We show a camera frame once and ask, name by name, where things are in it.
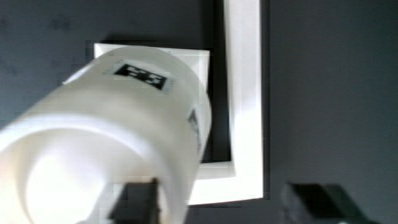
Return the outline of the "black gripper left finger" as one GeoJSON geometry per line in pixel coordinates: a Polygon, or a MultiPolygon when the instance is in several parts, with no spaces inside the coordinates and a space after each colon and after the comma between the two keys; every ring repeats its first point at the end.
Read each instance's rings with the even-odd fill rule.
{"type": "Polygon", "coordinates": [[[158,180],[126,183],[108,214],[112,224],[160,224],[158,180]]]}

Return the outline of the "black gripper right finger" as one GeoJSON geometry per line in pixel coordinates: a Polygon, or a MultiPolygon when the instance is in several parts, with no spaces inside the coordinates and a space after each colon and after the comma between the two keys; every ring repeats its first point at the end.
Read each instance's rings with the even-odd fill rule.
{"type": "Polygon", "coordinates": [[[380,224],[338,184],[288,183],[281,203],[282,224],[380,224]]]}

